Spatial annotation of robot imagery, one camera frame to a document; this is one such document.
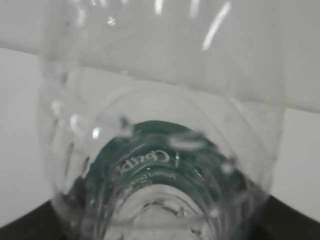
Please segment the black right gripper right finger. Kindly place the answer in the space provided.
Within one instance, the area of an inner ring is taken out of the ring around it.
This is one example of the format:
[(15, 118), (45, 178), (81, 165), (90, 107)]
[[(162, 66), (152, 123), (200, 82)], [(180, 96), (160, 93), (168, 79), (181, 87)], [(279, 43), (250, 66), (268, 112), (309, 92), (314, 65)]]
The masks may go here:
[(256, 240), (320, 240), (320, 223), (269, 197), (254, 230)]

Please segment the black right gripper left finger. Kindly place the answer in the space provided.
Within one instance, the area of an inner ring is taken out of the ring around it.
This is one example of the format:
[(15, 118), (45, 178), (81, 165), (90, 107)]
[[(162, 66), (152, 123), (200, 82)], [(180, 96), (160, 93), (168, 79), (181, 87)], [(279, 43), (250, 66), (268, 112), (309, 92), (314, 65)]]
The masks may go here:
[(0, 228), (2, 240), (64, 240), (58, 217), (47, 201)]

